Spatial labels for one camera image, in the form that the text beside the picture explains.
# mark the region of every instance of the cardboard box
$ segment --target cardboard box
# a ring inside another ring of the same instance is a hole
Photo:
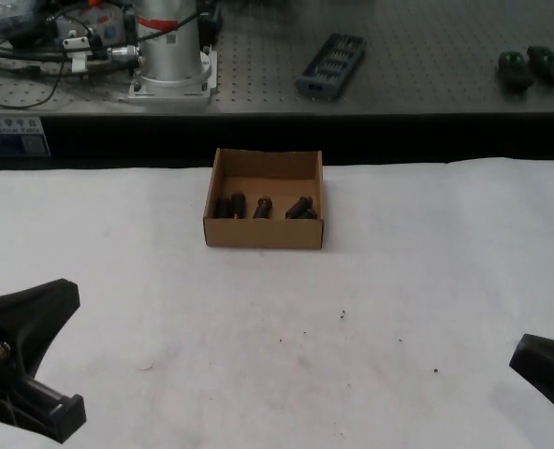
[[[214,218],[217,198],[236,192],[246,195],[245,218]],[[269,219],[252,218],[261,196],[272,200]],[[301,196],[313,198],[316,220],[285,219]],[[324,224],[321,152],[217,150],[204,210],[207,245],[320,249]]]

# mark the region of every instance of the black bolt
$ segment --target black bolt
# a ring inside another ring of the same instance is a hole
[[[285,213],[285,218],[298,218],[304,211],[313,206],[313,199],[309,196],[301,196],[298,202]]]
[[[233,218],[245,218],[246,216],[246,195],[242,192],[236,192],[231,196],[231,207],[233,208]]]
[[[318,215],[312,209],[305,210],[300,216],[296,217],[298,220],[316,220]]]
[[[269,218],[269,211],[273,207],[273,202],[268,196],[261,196],[258,199],[258,207],[256,208],[255,218]]]
[[[217,199],[214,218],[231,218],[231,201],[228,198]]]

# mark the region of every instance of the cable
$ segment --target cable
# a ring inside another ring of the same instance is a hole
[[[77,19],[75,17],[71,17],[71,16],[67,16],[66,14],[63,14],[61,17],[67,19],[68,21],[70,22],[75,22],[76,24],[78,24],[79,26],[81,26],[81,28],[83,28],[85,31],[86,31],[86,35],[88,36],[88,38],[92,38],[92,31],[90,30],[90,28],[88,28],[88,25],[86,25],[84,22],[82,22],[80,19]]]
[[[6,37],[4,37],[3,39],[0,39],[0,45],[4,44],[5,42],[7,42]],[[65,61],[63,61],[61,63],[61,67],[59,68],[59,74],[57,76],[56,81],[52,85],[51,93],[49,94],[49,96],[47,96],[43,100],[40,100],[40,101],[38,101],[36,103],[33,103],[31,105],[22,105],[22,106],[14,106],[14,105],[10,106],[10,105],[3,105],[2,103],[0,103],[0,108],[3,108],[3,109],[17,109],[17,110],[19,110],[19,109],[29,109],[29,108],[35,108],[36,106],[41,106],[41,105],[47,103],[54,96],[54,93],[56,92],[57,87],[59,87],[59,84],[61,83],[61,78],[63,77],[63,68],[65,68]]]
[[[99,77],[102,75],[108,75],[111,73],[123,72],[124,70],[134,70],[138,68],[138,63],[136,61],[110,65],[104,68],[90,68],[87,73],[64,73],[62,78],[80,78],[80,77]],[[44,72],[40,69],[39,65],[28,65],[26,67],[2,67],[0,66],[1,72],[11,73],[13,75],[26,75],[31,79],[37,78],[56,78],[58,73]]]
[[[118,49],[118,48],[121,48],[121,47],[125,47],[127,45],[137,45],[141,42],[146,42],[147,40],[156,39],[157,37],[167,35],[167,34],[172,33],[174,31],[178,31],[181,27],[185,26],[186,24],[188,24],[192,20],[197,19],[200,14],[202,14],[203,12],[206,12],[206,10],[211,7],[211,5],[212,4],[208,5],[204,9],[201,9],[199,12],[197,11],[194,14],[191,14],[190,16],[186,17],[183,21],[177,23],[175,26],[173,26],[171,28],[168,28],[167,30],[158,31],[156,33],[152,33],[151,35],[138,37],[137,39],[133,39],[133,40],[126,40],[125,42],[120,42],[118,44],[109,44],[109,45],[101,45],[101,46],[98,46],[98,47],[91,47],[90,51],[104,51],[104,50],[107,50],[107,49]],[[61,62],[61,61],[59,61],[58,57],[57,57],[56,60],[52,60],[53,56],[46,56],[46,54],[43,54],[43,53],[36,53],[36,52],[30,53],[29,51],[26,51],[26,52],[21,52],[21,53],[17,54],[17,53],[15,53],[15,51],[13,51],[13,50],[10,51],[9,49],[4,49],[4,51],[12,53],[13,56],[8,56],[8,55],[5,55],[4,53],[1,53],[0,58],[18,59],[18,60],[24,60],[24,61],[39,61],[39,62],[43,62],[43,63]],[[73,53],[73,52],[78,52],[78,51],[83,51],[83,49],[68,49],[66,51],[48,51],[48,52],[49,53],[67,54],[67,53]]]
[[[57,20],[58,17],[63,17],[67,12],[70,12],[73,9],[79,9],[80,7],[78,7],[78,6],[79,5],[72,5],[71,7],[65,7],[65,8],[61,9],[60,14],[59,14],[59,12],[57,12],[53,17],[54,17],[55,20]],[[194,19],[197,19],[197,17],[200,14],[202,14],[202,12],[205,12],[211,6],[212,6],[212,4],[208,4],[207,7],[203,8],[201,11],[197,11],[194,14],[191,14],[190,16],[186,17],[183,21],[177,23],[175,26],[173,26],[171,28],[168,28],[167,30],[163,30],[163,31],[159,31],[157,33],[152,33],[152,34],[147,35],[147,36],[139,37],[137,39],[134,39],[131,42],[130,41],[125,41],[124,43],[119,43],[119,44],[91,47],[90,51],[103,51],[103,50],[107,50],[107,49],[121,48],[121,47],[124,47],[126,45],[137,45],[138,43],[146,42],[147,40],[152,40],[152,39],[155,39],[157,37],[167,35],[168,33],[178,31],[181,27],[185,26],[187,23],[193,21]],[[5,42],[7,42],[11,38],[12,38],[11,36],[0,38],[0,48]],[[41,105],[44,105],[45,103],[47,103],[54,96],[59,84],[61,83],[61,79],[64,77],[63,76],[63,69],[65,68],[65,63],[68,61],[66,54],[69,53],[69,52],[77,52],[77,51],[83,51],[83,49],[69,49],[69,50],[63,49],[63,51],[57,51],[58,53],[61,53],[63,55],[63,57],[60,59],[60,61],[58,60],[59,59],[58,57],[56,59],[53,59],[53,60],[51,59],[53,57],[48,57],[48,58],[44,59],[41,53],[40,54],[36,53],[37,57],[34,57],[34,53],[29,53],[29,52],[26,52],[26,53],[17,53],[16,51],[9,51],[8,53],[0,52],[0,58],[4,58],[4,59],[15,59],[15,60],[24,60],[24,61],[39,61],[39,62],[60,62],[61,63],[61,66],[59,68],[59,73],[56,76],[56,81],[52,85],[51,93],[46,98],[44,98],[43,100],[40,100],[36,103],[33,103],[31,105],[21,105],[21,106],[11,105],[10,106],[10,105],[4,105],[4,104],[0,103],[0,108],[3,108],[3,109],[30,109],[30,108],[35,108],[37,106],[41,106]],[[72,75],[86,76],[88,74],[87,73],[80,73],[80,74],[72,74]]]

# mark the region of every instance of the label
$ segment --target label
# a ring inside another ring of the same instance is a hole
[[[50,155],[39,117],[0,117],[0,155]]]

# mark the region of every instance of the screw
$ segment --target screw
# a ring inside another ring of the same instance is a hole
[[[318,215],[312,209],[305,210],[300,216],[296,217],[299,220],[316,220]]]
[[[255,218],[269,218],[269,211],[273,207],[273,202],[269,196],[261,196],[258,199],[258,207],[256,208]]]
[[[8,343],[0,343],[0,361],[4,362],[8,360],[11,356],[11,347]]]
[[[309,196],[301,196],[298,202],[285,213],[285,218],[298,218],[305,210],[313,206],[313,199]]]
[[[236,220],[246,216],[246,195],[242,192],[236,192],[231,196],[231,206],[233,208],[233,218]]]
[[[228,198],[217,199],[214,218],[231,218],[231,201]]]

